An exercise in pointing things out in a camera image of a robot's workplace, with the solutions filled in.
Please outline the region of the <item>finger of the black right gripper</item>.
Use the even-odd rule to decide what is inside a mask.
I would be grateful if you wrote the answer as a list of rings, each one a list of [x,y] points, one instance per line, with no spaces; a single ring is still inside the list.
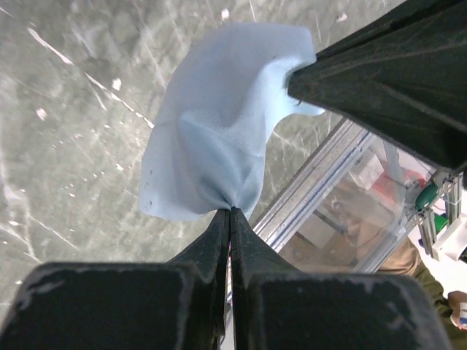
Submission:
[[[292,74],[290,96],[444,171],[466,169],[466,3],[405,1]]]

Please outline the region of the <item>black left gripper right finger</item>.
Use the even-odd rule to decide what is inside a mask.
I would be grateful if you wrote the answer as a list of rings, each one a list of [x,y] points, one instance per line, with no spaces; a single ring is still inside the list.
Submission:
[[[304,273],[230,213],[237,349],[450,349],[428,296],[393,274]]]

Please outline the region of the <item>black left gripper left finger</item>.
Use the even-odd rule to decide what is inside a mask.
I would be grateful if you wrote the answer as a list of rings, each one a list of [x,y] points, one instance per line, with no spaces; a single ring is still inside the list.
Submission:
[[[49,262],[25,278],[3,349],[218,349],[230,214],[165,263]]]

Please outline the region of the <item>light blue cleaning cloth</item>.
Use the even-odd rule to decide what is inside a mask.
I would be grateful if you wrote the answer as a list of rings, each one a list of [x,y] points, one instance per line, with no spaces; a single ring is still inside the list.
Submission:
[[[266,146],[292,114],[322,109],[287,93],[290,76],[317,60],[308,28],[228,23],[197,42],[171,76],[142,157],[140,210],[172,221],[260,198]]]

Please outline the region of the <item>olive sleeve forearm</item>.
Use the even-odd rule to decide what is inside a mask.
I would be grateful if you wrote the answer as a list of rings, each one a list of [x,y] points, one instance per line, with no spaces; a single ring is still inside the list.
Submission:
[[[433,307],[441,319],[449,320],[452,308],[444,297],[444,289],[425,266],[417,247],[408,238],[399,244],[378,272],[404,275],[416,279],[430,296]]]

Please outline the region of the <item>person hand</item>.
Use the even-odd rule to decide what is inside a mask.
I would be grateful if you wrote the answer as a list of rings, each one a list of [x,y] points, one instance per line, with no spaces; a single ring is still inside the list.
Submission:
[[[460,330],[466,330],[466,323],[462,322],[461,314],[463,313],[463,304],[466,304],[466,293],[461,291],[453,291],[448,293],[448,303],[452,309],[450,316],[451,322]]]

